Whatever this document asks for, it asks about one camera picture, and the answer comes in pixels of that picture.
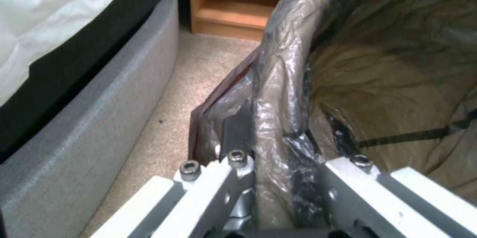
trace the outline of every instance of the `clear plastic wrap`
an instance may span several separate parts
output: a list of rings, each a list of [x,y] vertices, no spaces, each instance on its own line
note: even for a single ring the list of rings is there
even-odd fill
[[[192,113],[189,157],[215,159],[223,119],[250,102],[261,229],[323,226],[319,163],[355,153],[476,203],[476,14],[477,0],[281,0]]]

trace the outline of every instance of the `carpet floor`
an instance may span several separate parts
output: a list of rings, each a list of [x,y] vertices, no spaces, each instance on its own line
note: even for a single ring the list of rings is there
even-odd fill
[[[182,28],[172,77],[116,180],[80,237],[92,235],[153,175],[172,178],[187,160],[190,112],[259,42]]]

